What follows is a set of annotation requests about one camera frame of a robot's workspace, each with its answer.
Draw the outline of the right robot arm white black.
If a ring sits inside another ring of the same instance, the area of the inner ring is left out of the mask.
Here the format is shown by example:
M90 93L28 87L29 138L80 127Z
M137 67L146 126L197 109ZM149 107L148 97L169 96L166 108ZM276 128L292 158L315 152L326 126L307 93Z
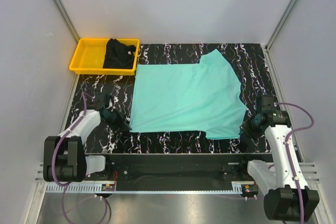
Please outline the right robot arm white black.
M320 202L316 190L309 188L301 171L292 136L293 129L287 111L279 109L271 95L258 96L256 113L240 126L240 132L250 138L265 136L272 154L274 172L265 161L250 160L238 167L244 180L254 179L264 196L264 211L269 220L305 223Z

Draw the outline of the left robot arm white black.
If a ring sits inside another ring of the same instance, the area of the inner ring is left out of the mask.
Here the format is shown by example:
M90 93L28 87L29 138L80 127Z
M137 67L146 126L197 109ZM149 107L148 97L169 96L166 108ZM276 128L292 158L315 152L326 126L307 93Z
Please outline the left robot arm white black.
M130 132L128 120L113 108L113 97L99 93L92 98L82 93L83 111L63 132L44 141L43 178L65 186L81 182L95 173L103 180L113 175L112 165L103 155L86 155L85 142L91 132L105 123L114 133Z

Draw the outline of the teal t shirt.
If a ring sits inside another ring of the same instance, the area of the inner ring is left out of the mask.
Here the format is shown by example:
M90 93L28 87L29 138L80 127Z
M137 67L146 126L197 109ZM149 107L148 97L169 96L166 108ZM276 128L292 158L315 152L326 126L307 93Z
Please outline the teal t shirt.
M217 50L199 63L138 65L130 126L136 133L202 131L206 138L238 138L247 107L241 82Z

